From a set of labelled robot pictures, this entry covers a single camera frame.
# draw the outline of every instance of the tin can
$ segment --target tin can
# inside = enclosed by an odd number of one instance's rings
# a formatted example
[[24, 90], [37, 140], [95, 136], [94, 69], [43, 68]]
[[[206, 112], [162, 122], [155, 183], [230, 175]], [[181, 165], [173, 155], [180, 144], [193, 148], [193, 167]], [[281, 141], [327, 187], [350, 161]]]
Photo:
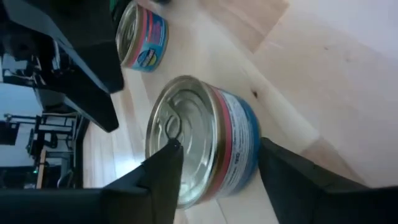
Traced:
[[178, 208], [239, 192], [257, 167], [260, 131], [240, 97], [190, 76], [170, 81], [157, 99], [146, 133], [146, 158], [169, 138], [184, 148]]
[[131, 1], [116, 32], [121, 65], [142, 72], [154, 71], [162, 60], [167, 39], [166, 20]]

